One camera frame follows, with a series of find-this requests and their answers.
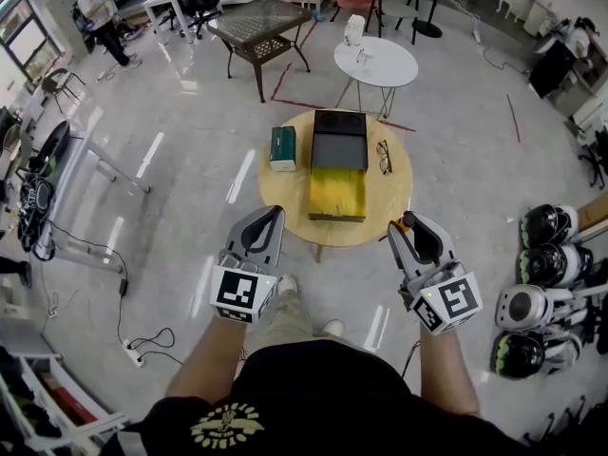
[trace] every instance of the window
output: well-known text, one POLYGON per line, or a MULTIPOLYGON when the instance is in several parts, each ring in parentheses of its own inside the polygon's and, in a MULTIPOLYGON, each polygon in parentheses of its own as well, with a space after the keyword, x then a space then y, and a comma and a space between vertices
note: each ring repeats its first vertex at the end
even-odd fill
POLYGON ((59 49, 28 0, 20 0, 0 20, 0 46, 34 83, 42 79, 59 56, 59 49))

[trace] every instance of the green box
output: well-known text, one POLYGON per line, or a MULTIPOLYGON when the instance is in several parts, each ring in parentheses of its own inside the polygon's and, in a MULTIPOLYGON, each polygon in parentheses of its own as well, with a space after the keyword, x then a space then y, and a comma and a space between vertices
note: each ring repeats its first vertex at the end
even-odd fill
POLYGON ((270 168, 275 172, 295 171, 295 128, 273 127, 270 146, 270 168))

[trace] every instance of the brown metal table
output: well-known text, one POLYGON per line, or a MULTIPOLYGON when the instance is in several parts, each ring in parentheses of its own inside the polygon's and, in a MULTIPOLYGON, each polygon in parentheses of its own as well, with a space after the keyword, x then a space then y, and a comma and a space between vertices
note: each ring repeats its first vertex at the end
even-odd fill
POLYGON ((294 48, 306 65, 306 72, 311 72, 304 54, 297 46, 297 37, 302 24, 311 20, 312 16, 310 10, 282 0, 254 0, 225 13, 217 19, 216 26, 207 24, 207 28, 221 39, 230 52, 228 78, 232 78, 230 63, 233 53, 253 65, 259 98, 264 103, 264 63, 294 48), (297 33, 293 41, 281 35, 294 28, 297 28, 297 33))

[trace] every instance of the yellow box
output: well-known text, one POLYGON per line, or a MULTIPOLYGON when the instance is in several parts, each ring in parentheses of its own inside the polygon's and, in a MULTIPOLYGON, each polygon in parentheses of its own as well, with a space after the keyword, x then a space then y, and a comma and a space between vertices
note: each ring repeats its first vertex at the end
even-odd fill
POLYGON ((309 218, 363 221, 365 175, 364 170, 313 167, 309 218))

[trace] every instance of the black stand base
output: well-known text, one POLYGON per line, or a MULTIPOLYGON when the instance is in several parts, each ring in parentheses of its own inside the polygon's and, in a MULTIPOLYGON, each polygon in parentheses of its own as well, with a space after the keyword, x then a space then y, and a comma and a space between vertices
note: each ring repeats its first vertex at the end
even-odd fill
POLYGON ((439 39, 444 35, 441 29, 435 24, 423 20, 415 20, 411 26, 414 27, 417 32, 420 32, 422 35, 426 35, 426 37, 430 37, 431 39, 439 39))

